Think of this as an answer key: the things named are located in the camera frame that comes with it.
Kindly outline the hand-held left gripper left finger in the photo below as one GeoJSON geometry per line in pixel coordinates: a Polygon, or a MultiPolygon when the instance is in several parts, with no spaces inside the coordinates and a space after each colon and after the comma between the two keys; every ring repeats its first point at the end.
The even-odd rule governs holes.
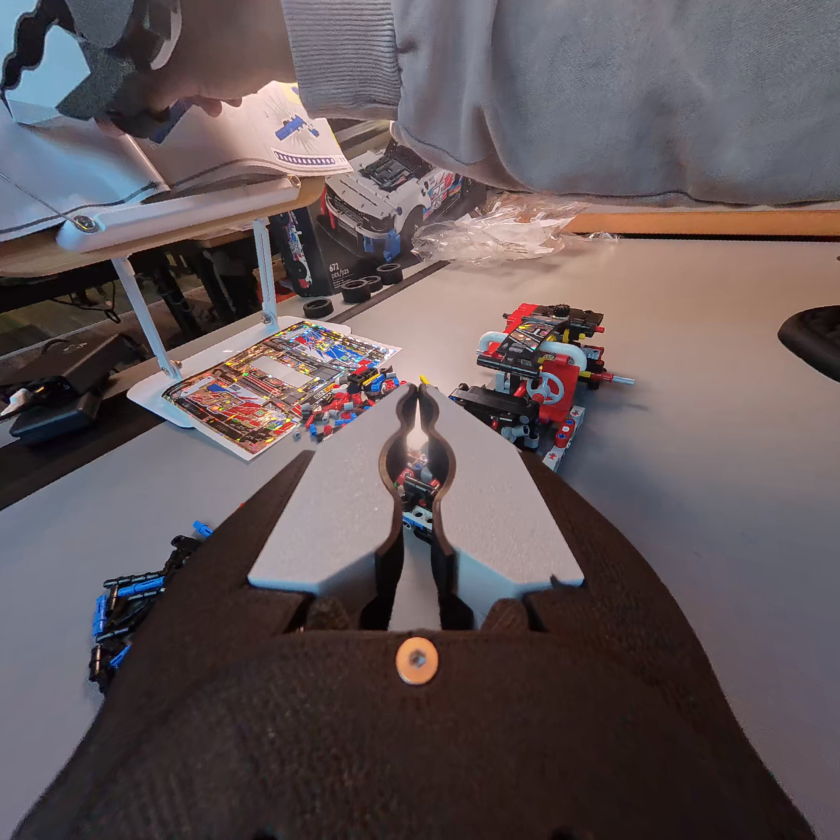
{"type": "Polygon", "coordinates": [[[403,503],[417,387],[399,386],[314,451],[248,582],[337,598],[362,628],[387,628],[403,571],[403,503]]]}

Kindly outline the lego set box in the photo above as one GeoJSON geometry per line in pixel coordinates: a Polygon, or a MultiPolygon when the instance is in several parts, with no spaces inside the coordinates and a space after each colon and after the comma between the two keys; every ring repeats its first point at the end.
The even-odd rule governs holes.
{"type": "Polygon", "coordinates": [[[408,266],[424,225],[457,219],[487,198],[487,186],[426,163],[390,141],[327,178],[315,204],[269,220],[285,285],[303,298],[332,295],[381,266],[408,266]]]}

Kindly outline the person's right forearm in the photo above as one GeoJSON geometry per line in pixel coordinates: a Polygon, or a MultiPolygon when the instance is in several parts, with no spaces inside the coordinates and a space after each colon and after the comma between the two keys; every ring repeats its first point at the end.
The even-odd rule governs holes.
{"type": "Polygon", "coordinates": [[[838,2],[282,2],[311,116],[607,203],[838,201],[838,2]]]}

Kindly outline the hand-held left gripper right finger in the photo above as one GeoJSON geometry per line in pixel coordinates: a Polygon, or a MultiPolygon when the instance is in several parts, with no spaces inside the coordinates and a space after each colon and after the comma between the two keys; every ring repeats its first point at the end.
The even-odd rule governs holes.
{"type": "Polygon", "coordinates": [[[582,587],[585,575],[522,452],[437,387],[418,391],[432,502],[430,562],[443,628],[477,628],[500,600],[582,587]]]}

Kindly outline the small black charger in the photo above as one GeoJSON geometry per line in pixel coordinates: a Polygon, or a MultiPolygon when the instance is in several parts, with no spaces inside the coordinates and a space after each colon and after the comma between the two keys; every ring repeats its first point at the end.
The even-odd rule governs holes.
{"type": "Polygon", "coordinates": [[[9,434],[26,445],[37,445],[80,432],[95,423],[101,403],[101,395],[90,391],[31,407],[17,416],[9,434]]]}

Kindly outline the holographic sticker sheet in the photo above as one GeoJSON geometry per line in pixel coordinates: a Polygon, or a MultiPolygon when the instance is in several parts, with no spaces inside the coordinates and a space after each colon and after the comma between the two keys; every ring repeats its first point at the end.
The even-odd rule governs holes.
{"type": "Polygon", "coordinates": [[[326,323],[297,320],[242,350],[225,351],[221,361],[199,363],[162,399],[176,421],[252,460],[291,436],[299,406],[339,375],[361,364],[393,368],[401,351],[326,323]]]}

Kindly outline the lego car chassis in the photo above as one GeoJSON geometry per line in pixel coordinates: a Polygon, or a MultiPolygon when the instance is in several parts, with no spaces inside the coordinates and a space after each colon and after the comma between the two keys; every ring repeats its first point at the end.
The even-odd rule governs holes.
{"type": "Polygon", "coordinates": [[[462,383],[449,399],[555,472],[584,420],[578,388],[635,381],[607,370],[603,347],[586,342],[603,333],[600,312],[523,303],[504,319],[505,329],[484,333],[476,350],[493,386],[462,383]]]}

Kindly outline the pile of black blue pins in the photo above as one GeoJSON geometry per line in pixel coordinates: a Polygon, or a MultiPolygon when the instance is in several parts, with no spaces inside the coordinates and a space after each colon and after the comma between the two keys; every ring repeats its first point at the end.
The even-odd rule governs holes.
{"type": "Polygon", "coordinates": [[[106,695],[129,652],[141,624],[201,543],[214,529],[201,521],[193,523],[194,534],[178,535],[172,552],[160,570],[113,577],[102,583],[91,619],[91,654],[88,680],[106,695]]]}

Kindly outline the lego instruction booklet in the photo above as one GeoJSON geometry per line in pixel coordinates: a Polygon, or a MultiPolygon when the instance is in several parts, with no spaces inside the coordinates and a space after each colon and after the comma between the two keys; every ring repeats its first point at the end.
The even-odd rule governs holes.
{"type": "Polygon", "coordinates": [[[309,117],[285,83],[225,104],[216,117],[179,103],[152,140],[110,134],[94,121],[27,126],[2,108],[1,240],[104,208],[351,169],[328,121],[309,117]]]}

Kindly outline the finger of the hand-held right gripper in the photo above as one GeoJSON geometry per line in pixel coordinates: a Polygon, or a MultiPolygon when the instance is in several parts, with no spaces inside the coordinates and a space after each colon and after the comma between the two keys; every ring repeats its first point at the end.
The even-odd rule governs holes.
{"type": "Polygon", "coordinates": [[[1,2],[2,105],[22,125],[59,117],[90,73],[66,2],[1,2]]]}

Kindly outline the crumpled clear plastic bags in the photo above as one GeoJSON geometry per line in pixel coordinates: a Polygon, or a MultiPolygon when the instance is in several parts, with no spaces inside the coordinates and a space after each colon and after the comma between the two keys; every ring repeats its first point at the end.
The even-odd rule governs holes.
{"type": "Polygon", "coordinates": [[[421,226],[412,250],[423,261],[476,266],[613,250],[618,235],[571,231],[571,223],[586,208],[584,203],[557,196],[504,192],[462,217],[421,226]]]}

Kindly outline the person's right hand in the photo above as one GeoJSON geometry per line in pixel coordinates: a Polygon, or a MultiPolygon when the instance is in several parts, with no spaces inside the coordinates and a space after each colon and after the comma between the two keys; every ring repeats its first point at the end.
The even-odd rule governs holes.
{"type": "Polygon", "coordinates": [[[147,77],[148,108],[179,100],[217,116],[272,81],[297,79],[281,1],[183,1],[170,58],[147,77]]]}

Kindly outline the large black power adapter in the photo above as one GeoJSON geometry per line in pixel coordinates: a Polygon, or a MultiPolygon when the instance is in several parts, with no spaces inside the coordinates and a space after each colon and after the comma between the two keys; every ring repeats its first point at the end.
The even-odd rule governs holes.
{"type": "Polygon", "coordinates": [[[25,389],[36,398],[80,396],[108,379],[121,364],[145,360],[144,346],[126,333],[100,341],[54,341],[22,368],[2,374],[2,394],[25,389]]]}

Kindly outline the pile of mixed lego pieces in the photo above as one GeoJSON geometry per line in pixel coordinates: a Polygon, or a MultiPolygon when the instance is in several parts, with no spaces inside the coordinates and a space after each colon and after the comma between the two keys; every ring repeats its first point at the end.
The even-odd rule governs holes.
{"type": "Polygon", "coordinates": [[[405,383],[391,366],[361,364],[349,373],[340,374],[335,382],[299,406],[299,422],[291,432],[292,438],[319,443],[405,383]]]}

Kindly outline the white desk stand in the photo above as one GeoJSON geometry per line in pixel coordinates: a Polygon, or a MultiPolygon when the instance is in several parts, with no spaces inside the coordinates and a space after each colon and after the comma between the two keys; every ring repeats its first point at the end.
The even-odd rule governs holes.
{"type": "Polygon", "coordinates": [[[301,316],[280,316],[271,268],[268,218],[307,207],[320,198],[323,176],[283,176],[278,180],[200,195],[167,198],[149,204],[105,208],[92,216],[93,229],[79,230],[65,222],[55,230],[5,241],[1,248],[4,277],[46,277],[108,261],[116,270],[158,371],[129,389],[129,399],[178,427],[197,428],[196,420],[164,399],[163,393],[183,377],[209,369],[247,349],[301,316]],[[130,257],[136,253],[201,240],[230,230],[252,228],[263,294],[256,324],[239,337],[217,339],[208,349],[176,364],[166,351],[140,292],[130,257]]]}

